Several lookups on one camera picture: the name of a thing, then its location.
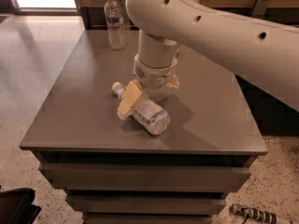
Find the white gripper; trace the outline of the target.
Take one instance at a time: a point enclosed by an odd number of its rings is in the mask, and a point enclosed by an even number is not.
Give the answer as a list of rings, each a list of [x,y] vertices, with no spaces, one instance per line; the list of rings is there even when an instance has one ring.
[[[121,120],[127,119],[131,116],[135,108],[147,98],[144,89],[160,89],[161,87],[168,87],[171,89],[179,88],[178,77],[176,70],[178,60],[174,61],[163,68],[152,68],[144,64],[138,56],[135,56],[134,76],[136,79],[131,80],[127,86],[120,82],[116,83],[116,94],[120,99],[118,107],[118,116]]]

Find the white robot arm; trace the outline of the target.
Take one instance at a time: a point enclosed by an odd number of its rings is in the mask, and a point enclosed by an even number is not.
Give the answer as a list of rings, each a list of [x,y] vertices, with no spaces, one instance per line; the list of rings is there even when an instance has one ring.
[[[149,89],[174,76],[183,44],[299,111],[299,30],[193,0],[126,0],[139,29],[134,73]]]

